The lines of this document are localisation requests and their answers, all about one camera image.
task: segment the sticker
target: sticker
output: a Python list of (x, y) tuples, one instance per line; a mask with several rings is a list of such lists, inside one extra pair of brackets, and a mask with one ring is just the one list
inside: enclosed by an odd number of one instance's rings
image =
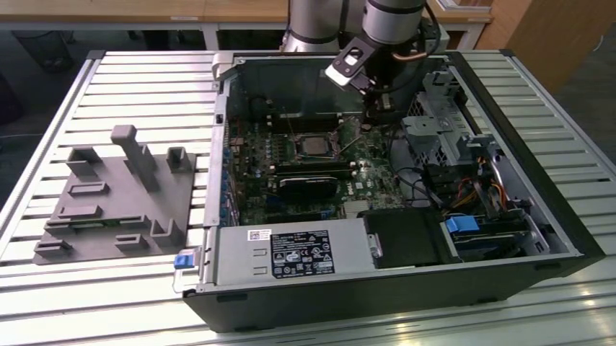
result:
[(173, 16), (173, 17), (171, 17), (171, 20), (191, 20), (191, 21), (196, 21), (196, 20), (199, 20), (199, 17)]
[(271, 235), (270, 229), (250, 229), (248, 230), (248, 241), (270, 240), (270, 235)]
[(268, 234), (268, 237), (272, 276), (276, 279), (335, 272), (327, 231)]

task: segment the red wire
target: red wire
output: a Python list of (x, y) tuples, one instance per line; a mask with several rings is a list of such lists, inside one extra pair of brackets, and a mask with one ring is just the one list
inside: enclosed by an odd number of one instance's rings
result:
[(462, 179), (462, 181), (459, 181), (459, 185), (458, 185), (458, 199), (462, 197), (463, 182), (470, 181), (470, 180), (471, 180), (470, 178), (465, 178), (465, 179)]

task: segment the gray plastic stand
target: gray plastic stand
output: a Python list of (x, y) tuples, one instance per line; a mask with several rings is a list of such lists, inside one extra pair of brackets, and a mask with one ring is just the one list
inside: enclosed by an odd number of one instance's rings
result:
[(135, 135), (132, 125), (113, 127), (112, 143), (125, 159), (101, 158), (92, 147), (73, 148), (72, 174), (34, 248), (37, 265), (184, 248), (196, 157), (181, 147), (152, 155)]

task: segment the warning label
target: warning label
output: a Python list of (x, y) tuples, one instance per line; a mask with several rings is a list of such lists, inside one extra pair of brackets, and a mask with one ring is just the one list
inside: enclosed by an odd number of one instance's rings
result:
[(327, 231), (271, 234), (270, 243), (271, 272), (276, 279), (335, 272)]

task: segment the metal slotted table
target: metal slotted table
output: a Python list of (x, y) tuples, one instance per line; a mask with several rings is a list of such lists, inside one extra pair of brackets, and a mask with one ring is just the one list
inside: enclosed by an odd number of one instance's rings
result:
[[(561, 345), (616, 334), (616, 168), (514, 57), (465, 57), (608, 258), (568, 278), (479, 306), (216, 334), (173, 292), (173, 256), (36, 266), (71, 146), (121, 155), (109, 133), (133, 124), (153, 154), (197, 155), (187, 245), (200, 243), (214, 101), (212, 52), (88, 59), (0, 214), (0, 345)], [(477, 124), (487, 132), (477, 109)], [(184, 282), (195, 276), (184, 276)]]

